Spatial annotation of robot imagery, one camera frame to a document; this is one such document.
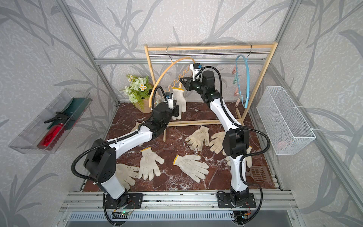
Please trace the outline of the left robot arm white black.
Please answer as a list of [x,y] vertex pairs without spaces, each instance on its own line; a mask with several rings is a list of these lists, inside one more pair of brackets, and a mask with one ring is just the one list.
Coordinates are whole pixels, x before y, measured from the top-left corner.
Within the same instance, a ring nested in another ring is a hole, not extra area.
[[126,196],[126,188],[116,177],[116,161],[125,152],[162,135],[179,106],[172,92],[162,92],[162,102],[152,107],[151,116],[138,128],[122,137],[104,141],[99,139],[93,147],[81,153],[71,165],[72,173],[95,182],[114,200]]

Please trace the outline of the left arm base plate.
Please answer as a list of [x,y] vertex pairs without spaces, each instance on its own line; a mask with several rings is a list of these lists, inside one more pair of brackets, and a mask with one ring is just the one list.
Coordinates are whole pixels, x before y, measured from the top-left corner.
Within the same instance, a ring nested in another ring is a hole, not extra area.
[[144,194],[130,193],[123,194],[119,199],[115,200],[110,195],[106,195],[104,199],[106,209],[140,209]]

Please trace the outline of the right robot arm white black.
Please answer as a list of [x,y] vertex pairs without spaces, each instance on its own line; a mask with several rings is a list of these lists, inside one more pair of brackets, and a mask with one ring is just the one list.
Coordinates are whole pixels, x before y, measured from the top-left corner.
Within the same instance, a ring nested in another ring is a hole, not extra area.
[[[192,71],[191,77],[180,79],[187,91],[196,91],[200,94],[204,103],[214,112],[221,122],[226,134],[222,142],[223,150],[230,157],[231,164],[231,192],[230,197],[234,203],[242,202],[249,198],[249,188],[246,182],[246,158],[261,155],[267,152],[271,146],[269,137],[258,131],[246,126],[242,126],[227,108],[223,97],[222,88],[216,90],[215,76],[221,79],[220,72],[212,66],[202,67],[199,63],[190,65]],[[247,153],[249,147],[250,132],[253,131],[262,135],[266,141],[266,148],[260,152]]]

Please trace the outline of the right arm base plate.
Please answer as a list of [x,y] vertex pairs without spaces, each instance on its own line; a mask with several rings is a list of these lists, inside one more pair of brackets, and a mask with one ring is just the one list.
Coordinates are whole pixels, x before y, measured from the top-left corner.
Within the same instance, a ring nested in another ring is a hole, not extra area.
[[256,208],[256,200],[253,193],[248,190],[242,192],[231,191],[226,193],[219,191],[216,193],[218,207],[222,209],[226,208]]

